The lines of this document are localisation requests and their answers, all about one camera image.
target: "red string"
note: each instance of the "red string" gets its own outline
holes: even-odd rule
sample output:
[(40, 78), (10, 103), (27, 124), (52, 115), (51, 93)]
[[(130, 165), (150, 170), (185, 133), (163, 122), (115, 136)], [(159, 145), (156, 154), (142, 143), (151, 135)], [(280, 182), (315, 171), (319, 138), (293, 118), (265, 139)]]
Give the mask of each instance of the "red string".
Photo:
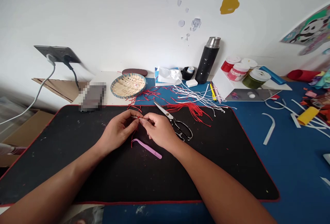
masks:
[(132, 133), (132, 138), (131, 138), (131, 148), (133, 148), (133, 140), (134, 140), (134, 139), (133, 139), (133, 136), (134, 136), (134, 134), (135, 134), (136, 131), (139, 131), (139, 126), (138, 126), (138, 127), (136, 128), (136, 130), (134, 130), (133, 133)]
[[(143, 97), (144, 97), (144, 99), (145, 99), (146, 101), (153, 101), (153, 100), (155, 100), (155, 97), (158, 97), (158, 98), (164, 100), (164, 101), (167, 103), (166, 106), (169, 107), (169, 109), (167, 110), (168, 112), (177, 112), (177, 111), (179, 111), (182, 107), (188, 107), (188, 108), (189, 108), (189, 111), (190, 111), (190, 113), (191, 113), (191, 115), (193, 116), (193, 118), (194, 118), (196, 121), (201, 122), (201, 123), (203, 123), (203, 124), (205, 124), (205, 123), (199, 118), (199, 117), (202, 117), (203, 114), (207, 115), (207, 116), (212, 120), (212, 118), (211, 118), (208, 114), (206, 114), (204, 111), (202, 111), (202, 109), (201, 109), (198, 105), (196, 105), (195, 103), (181, 103), (181, 102), (178, 102), (178, 101), (176, 101), (174, 98), (171, 97), (171, 99), (173, 99), (174, 102), (176, 102), (177, 104), (170, 104), (170, 103), (167, 102), (165, 99), (163, 99), (163, 98), (161, 98), (161, 97), (159, 96), (159, 95), (161, 95), (161, 93), (158, 92), (158, 90), (159, 90), (160, 88), (164, 88), (164, 89), (166, 89), (166, 90), (170, 90), (171, 92), (174, 92), (174, 91), (173, 91), (173, 88), (174, 88), (173, 86), (167, 86), (167, 87), (165, 87), (165, 86), (161, 86), (161, 87), (153, 86), (153, 87), (151, 87), (151, 88), (149, 88), (149, 89), (147, 89), (147, 90), (144, 90), (144, 91), (143, 91), (141, 94), (139, 94), (138, 96), (143, 95)], [(188, 100), (188, 101), (190, 101), (190, 99), (189, 99), (188, 97), (187, 97), (187, 98), (181, 98), (181, 99), (182, 99), (182, 100)], [(136, 100), (136, 97), (134, 97), (134, 98), (131, 98), (129, 101), (130, 101), (130, 104), (128, 105), (127, 109), (129, 109), (130, 107), (133, 107), (133, 108), (138, 109), (138, 110), (142, 113), (142, 111), (141, 111), (141, 107), (138, 108), (138, 107), (136, 107), (136, 106), (133, 106), (133, 104), (135, 104), (135, 102), (138, 102), (138, 101), (144, 101), (143, 99), (142, 99), (142, 100)]]
[(202, 109), (201, 109), (198, 105), (196, 105), (195, 103), (180, 103), (180, 102), (177, 102), (177, 104), (168, 104), (168, 105), (166, 105), (166, 106), (169, 107), (169, 109), (167, 109), (167, 111), (168, 111), (169, 113), (177, 112), (177, 111), (181, 110), (181, 108), (183, 108), (183, 107), (188, 107), (189, 110), (190, 110), (190, 113), (191, 113), (191, 115), (193, 116), (193, 118), (195, 119), (195, 121), (201, 122), (202, 124), (205, 124), (206, 126), (211, 127), (211, 125), (208, 125), (208, 124), (204, 123), (204, 122), (199, 118), (199, 116), (202, 117), (203, 114), (205, 114), (205, 115), (207, 115), (212, 121), (213, 121), (213, 119), (212, 119), (208, 114), (206, 114), (204, 111), (202, 111)]

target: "yellow sticker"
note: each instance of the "yellow sticker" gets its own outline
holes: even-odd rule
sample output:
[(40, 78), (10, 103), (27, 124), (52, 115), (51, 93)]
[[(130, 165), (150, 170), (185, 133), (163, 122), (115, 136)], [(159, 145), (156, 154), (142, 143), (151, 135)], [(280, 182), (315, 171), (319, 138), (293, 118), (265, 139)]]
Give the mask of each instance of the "yellow sticker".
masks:
[(240, 3), (238, 0), (223, 0), (222, 5), (220, 7), (221, 14), (230, 14), (233, 13), (238, 7)]

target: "wall socket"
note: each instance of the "wall socket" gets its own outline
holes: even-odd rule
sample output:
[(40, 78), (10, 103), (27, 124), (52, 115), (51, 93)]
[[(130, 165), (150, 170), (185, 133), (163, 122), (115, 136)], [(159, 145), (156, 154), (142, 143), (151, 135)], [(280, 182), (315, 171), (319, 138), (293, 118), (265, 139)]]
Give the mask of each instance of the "wall socket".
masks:
[(76, 54), (69, 47), (58, 47), (58, 46), (42, 46), (35, 45), (34, 46), (40, 53), (42, 53), (45, 57), (47, 54), (52, 54), (56, 57), (56, 62), (63, 62), (63, 56), (69, 55), (71, 59), (71, 63), (81, 63)]

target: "black thermos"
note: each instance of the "black thermos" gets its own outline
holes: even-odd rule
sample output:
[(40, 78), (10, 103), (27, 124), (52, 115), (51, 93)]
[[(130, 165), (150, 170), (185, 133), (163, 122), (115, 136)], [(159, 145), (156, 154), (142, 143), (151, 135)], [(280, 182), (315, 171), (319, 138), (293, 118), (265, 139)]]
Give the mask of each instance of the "black thermos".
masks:
[(207, 78), (220, 48), (220, 39), (219, 37), (212, 36), (204, 47), (195, 77), (195, 80), (199, 84), (205, 84), (207, 82)]

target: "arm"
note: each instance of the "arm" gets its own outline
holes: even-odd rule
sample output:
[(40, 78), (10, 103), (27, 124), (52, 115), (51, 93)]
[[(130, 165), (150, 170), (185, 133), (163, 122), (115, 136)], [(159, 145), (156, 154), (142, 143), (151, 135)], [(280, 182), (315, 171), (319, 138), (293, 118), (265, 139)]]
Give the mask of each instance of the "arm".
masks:
[(93, 147), (6, 210), (0, 223), (57, 223), (98, 163), (137, 128), (138, 119), (124, 125), (131, 115), (143, 117), (134, 110), (114, 117)]
[(140, 119), (150, 139), (184, 166), (216, 223), (276, 223), (261, 203), (231, 175), (182, 142), (165, 116), (148, 113)]

